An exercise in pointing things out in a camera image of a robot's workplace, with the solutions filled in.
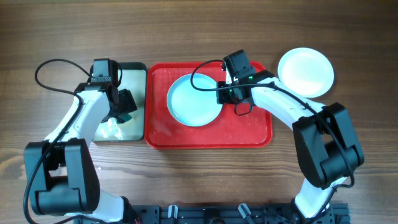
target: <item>plate rim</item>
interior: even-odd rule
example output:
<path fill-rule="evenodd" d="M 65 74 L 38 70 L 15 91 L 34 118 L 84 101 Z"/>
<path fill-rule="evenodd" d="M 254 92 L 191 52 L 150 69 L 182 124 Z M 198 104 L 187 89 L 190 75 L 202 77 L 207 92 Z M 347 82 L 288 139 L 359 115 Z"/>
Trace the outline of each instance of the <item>plate rim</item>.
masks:
<path fill-rule="evenodd" d="M 317 54 L 318 57 L 320 57 L 324 62 L 326 62 L 326 63 L 323 63 L 323 64 L 326 65 L 327 67 L 329 67 L 330 70 L 331 70 L 330 78 L 326 81 L 326 84 L 321 88 L 321 91 L 317 91 L 314 94 L 297 93 L 296 91 L 291 89 L 288 85 L 286 85 L 286 83 L 284 82 L 284 79 L 282 78 L 283 77 L 283 73 L 281 72 L 282 71 L 282 67 L 285 66 L 285 64 L 289 60 L 289 58 L 291 58 L 293 55 L 295 55 L 297 53 L 300 53 L 300 52 L 303 52 L 303 51 L 312 52 L 312 53 Z M 332 66 L 331 62 L 329 61 L 329 59 L 325 55 L 323 55 L 321 52 L 319 52 L 319 51 L 317 51 L 315 49 L 311 49 L 309 47 L 297 47 L 295 49 L 292 49 L 292 50 L 286 52 L 279 60 L 277 72 L 278 72 L 278 78 L 282 82 L 283 85 L 285 85 L 288 89 L 296 92 L 300 96 L 303 96 L 303 97 L 306 97 L 306 98 L 315 98 L 315 97 L 319 97 L 319 96 L 324 95 L 327 91 L 330 90 L 330 88 L 333 86 L 333 83 L 335 81 L 335 71 L 334 71 L 333 66 Z"/>

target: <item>wooden table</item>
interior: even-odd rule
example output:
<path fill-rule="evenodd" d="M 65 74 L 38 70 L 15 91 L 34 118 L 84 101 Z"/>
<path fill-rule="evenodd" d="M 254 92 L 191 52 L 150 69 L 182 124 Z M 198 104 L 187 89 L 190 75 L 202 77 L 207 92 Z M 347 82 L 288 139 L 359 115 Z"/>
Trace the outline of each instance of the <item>wooden table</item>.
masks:
<path fill-rule="evenodd" d="M 353 223 L 398 222 L 397 2 L 49 2 L 0 5 L 0 223 L 25 223 L 23 150 L 53 131 L 72 102 L 36 85 L 34 71 L 45 60 L 89 69 L 94 58 L 109 57 L 150 67 L 244 49 L 276 73 L 296 47 L 330 59 L 336 82 L 315 100 L 346 106 L 365 155 L 354 188 L 333 201 L 349 203 Z M 73 90 L 86 77 L 53 63 L 40 79 Z M 273 123 L 274 138 L 262 149 L 157 151 L 140 141 L 93 143 L 90 151 L 102 189 L 133 204 L 289 202 L 303 175 L 291 130 Z"/>

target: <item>black metal base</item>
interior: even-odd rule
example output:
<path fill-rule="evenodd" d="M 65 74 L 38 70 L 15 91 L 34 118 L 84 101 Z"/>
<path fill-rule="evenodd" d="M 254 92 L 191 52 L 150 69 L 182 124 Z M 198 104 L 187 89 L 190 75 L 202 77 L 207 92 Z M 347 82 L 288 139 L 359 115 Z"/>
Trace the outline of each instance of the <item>black metal base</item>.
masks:
<path fill-rule="evenodd" d="M 250 215 L 245 219 L 237 206 L 234 207 L 159 207 L 157 205 L 133 205 L 139 219 L 134 224 L 288 224 L 305 223 L 294 220 L 295 212 L 289 203 L 248 206 Z M 75 224 L 92 224 L 91 221 L 75 220 Z M 347 204 L 333 204 L 325 215 L 314 224 L 350 224 Z"/>

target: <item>white plate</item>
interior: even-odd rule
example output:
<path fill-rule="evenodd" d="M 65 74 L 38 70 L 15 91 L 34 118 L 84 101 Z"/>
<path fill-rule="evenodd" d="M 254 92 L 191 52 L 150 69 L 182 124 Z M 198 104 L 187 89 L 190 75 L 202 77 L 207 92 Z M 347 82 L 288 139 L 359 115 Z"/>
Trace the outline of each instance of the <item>white plate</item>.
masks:
<path fill-rule="evenodd" d="M 323 95 L 335 79 L 329 60 L 305 47 L 290 50 L 280 59 L 278 76 L 287 88 L 306 98 Z"/>
<path fill-rule="evenodd" d="M 190 83 L 191 74 L 176 80 L 167 93 L 170 114 L 180 123 L 198 127 L 212 122 L 223 105 L 217 103 L 215 91 L 199 91 Z M 216 88 L 217 82 L 203 74 L 195 74 L 193 84 L 199 88 Z"/>

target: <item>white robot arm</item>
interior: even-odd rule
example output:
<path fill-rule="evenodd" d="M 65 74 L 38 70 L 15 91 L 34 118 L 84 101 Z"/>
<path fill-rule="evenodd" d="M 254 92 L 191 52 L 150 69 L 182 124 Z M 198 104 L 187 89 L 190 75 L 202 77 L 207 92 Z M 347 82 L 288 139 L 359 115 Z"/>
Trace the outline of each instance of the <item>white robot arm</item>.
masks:
<path fill-rule="evenodd" d="M 227 56 L 223 61 L 227 81 L 218 83 L 218 87 L 224 87 L 217 90 L 218 103 L 256 105 L 271 112 L 293 131 L 298 163 L 305 176 L 302 189 L 294 198 L 294 210 L 300 215 L 295 221 L 313 222 L 321 210 L 328 208 L 329 205 L 325 204 L 329 202 L 330 195 L 333 195 L 334 187 L 347 177 L 345 162 L 348 161 L 353 170 L 364 162 L 361 146 L 346 110 L 338 103 L 325 106 L 299 96 L 284 87 L 266 70 L 256 73 L 242 50 Z M 129 97 L 131 94 L 117 91 L 117 70 L 117 65 L 109 59 L 95 60 L 92 81 L 81 83 L 75 90 L 83 100 L 83 108 L 67 132 L 57 141 L 44 164 L 40 165 L 32 187 L 28 190 L 31 207 L 36 214 L 75 216 L 80 219 L 76 223 L 102 220 L 141 224 L 139 216 L 126 198 L 100 190 L 88 151 L 101 121 L 136 110 L 134 100 Z M 127 96 L 127 102 L 121 96 Z M 75 98 L 72 107 L 54 132 L 42 142 L 30 142 L 27 145 L 24 158 L 28 178 L 34 173 L 34 167 L 44 149 L 57 138 L 78 105 L 79 99 Z M 318 119 L 324 119 L 330 124 L 338 136 L 338 142 L 324 144 L 320 135 L 327 131 L 322 129 Z M 344 147 L 344 154 L 336 150 L 337 144 Z M 48 171 L 57 169 L 60 164 L 67 167 L 68 176 L 50 177 Z M 171 220 L 168 220 L 174 224 L 178 218 L 175 208 L 175 205 L 169 207 Z M 206 212 L 215 212 L 212 208 L 203 208 L 204 210 L 204 216 Z M 254 223 L 246 205 L 240 205 L 239 212 L 248 223 Z M 158 221 L 155 223 L 161 224 L 160 219 L 163 218 L 156 218 Z"/>

